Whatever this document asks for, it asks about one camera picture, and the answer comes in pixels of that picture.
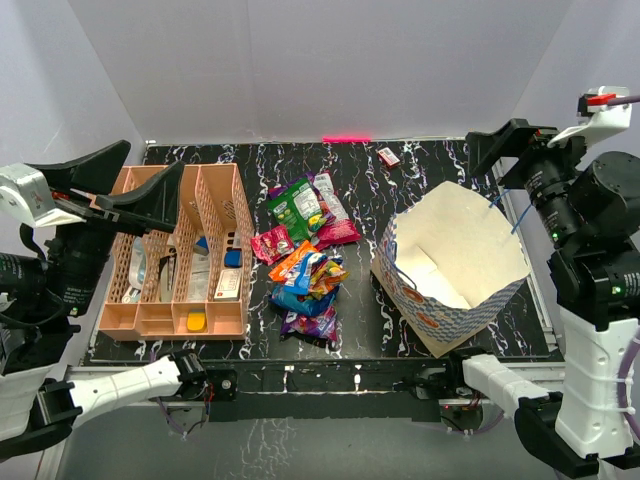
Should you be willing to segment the blue checkered paper bag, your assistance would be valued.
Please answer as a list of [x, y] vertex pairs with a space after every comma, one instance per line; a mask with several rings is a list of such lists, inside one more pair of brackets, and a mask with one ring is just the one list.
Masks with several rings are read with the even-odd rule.
[[422, 344], [439, 358], [486, 328], [530, 268], [499, 208], [445, 181], [391, 218], [371, 271]]

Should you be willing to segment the red snack packet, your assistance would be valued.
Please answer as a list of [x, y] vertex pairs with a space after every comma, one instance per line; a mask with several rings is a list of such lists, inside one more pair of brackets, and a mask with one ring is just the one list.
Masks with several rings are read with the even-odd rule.
[[295, 250], [294, 243], [284, 225], [253, 237], [250, 244], [254, 255], [266, 265], [272, 265], [284, 259]]

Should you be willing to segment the pink chips bag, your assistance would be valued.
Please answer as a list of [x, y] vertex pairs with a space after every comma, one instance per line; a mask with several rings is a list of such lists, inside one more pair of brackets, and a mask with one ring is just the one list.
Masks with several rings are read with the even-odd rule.
[[316, 248], [324, 250], [330, 246], [359, 241], [361, 234], [336, 195], [330, 174], [328, 172], [316, 174], [313, 186], [319, 192], [329, 212], [333, 215], [333, 220], [327, 222], [316, 234]]

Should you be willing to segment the green snack packet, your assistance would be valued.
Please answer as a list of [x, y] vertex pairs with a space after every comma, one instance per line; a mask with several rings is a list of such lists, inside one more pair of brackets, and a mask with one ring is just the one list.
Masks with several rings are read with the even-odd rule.
[[301, 178], [276, 198], [268, 208], [279, 226], [284, 226], [294, 244], [311, 240], [334, 220], [329, 208], [320, 201], [312, 183]]

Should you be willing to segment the orange snack packet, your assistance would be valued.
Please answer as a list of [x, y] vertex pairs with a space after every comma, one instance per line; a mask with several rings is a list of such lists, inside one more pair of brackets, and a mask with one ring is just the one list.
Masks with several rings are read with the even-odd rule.
[[270, 272], [272, 281], [285, 293], [320, 300], [336, 290], [349, 276], [340, 257], [330, 257], [309, 241], [301, 243]]

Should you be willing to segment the blue gummy snack bag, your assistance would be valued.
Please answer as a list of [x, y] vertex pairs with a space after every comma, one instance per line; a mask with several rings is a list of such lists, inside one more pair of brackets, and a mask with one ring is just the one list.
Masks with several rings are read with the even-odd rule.
[[307, 317], [316, 317], [332, 306], [338, 291], [339, 289], [336, 288], [320, 299], [316, 299], [311, 295], [303, 296], [287, 292], [282, 286], [279, 286], [271, 293], [270, 301], [286, 311]]

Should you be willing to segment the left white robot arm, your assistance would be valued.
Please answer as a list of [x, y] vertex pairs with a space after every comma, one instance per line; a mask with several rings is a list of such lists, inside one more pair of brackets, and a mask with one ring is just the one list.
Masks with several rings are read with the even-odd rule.
[[121, 234], [170, 233], [177, 224], [182, 164], [112, 194], [66, 185], [56, 197], [43, 171], [1, 171], [1, 210], [20, 225], [28, 256], [1, 257], [1, 456], [43, 451], [111, 411], [146, 401], [193, 401], [208, 386], [191, 349], [137, 368], [76, 377], [62, 364]]

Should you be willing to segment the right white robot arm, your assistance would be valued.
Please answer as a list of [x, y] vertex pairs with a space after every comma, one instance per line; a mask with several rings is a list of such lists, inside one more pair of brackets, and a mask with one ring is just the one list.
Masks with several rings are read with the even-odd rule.
[[[137, 301], [122, 297], [135, 239], [111, 247], [114, 270], [91, 319], [98, 346], [128, 351], [119, 376], [66, 388], [74, 405], [96, 414], [173, 396], [177, 388], [141, 381], [170, 353], [198, 363], [193, 398], [222, 396], [208, 376], [259, 365], [334, 371], [357, 361], [387, 365], [412, 359], [389, 386], [445, 388], [487, 397], [514, 419], [522, 445], [570, 478], [595, 474], [602, 462], [639, 464], [638, 429], [628, 391], [637, 351], [639, 162], [609, 152], [586, 169], [588, 148], [627, 129], [630, 114], [594, 107], [565, 130], [511, 119], [493, 133], [462, 140], [317, 143], [276, 146], [151, 147], [144, 166], [116, 172], [115, 192], [169, 175], [179, 215], [143, 239], [146, 278]], [[293, 235], [317, 256], [340, 257], [348, 277], [320, 300], [292, 308], [314, 317], [338, 313], [339, 337], [296, 357], [278, 344], [290, 293], [260, 266], [250, 240], [276, 223], [273, 184], [328, 174], [305, 187], [302, 201], [335, 193], [362, 237], [323, 240], [321, 230]], [[564, 380], [552, 391], [508, 365], [521, 353], [542, 355], [527, 337], [538, 324], [529, 260], [505, 196], [525, 191], [554, 250], [549, 260], [564, 328]]]

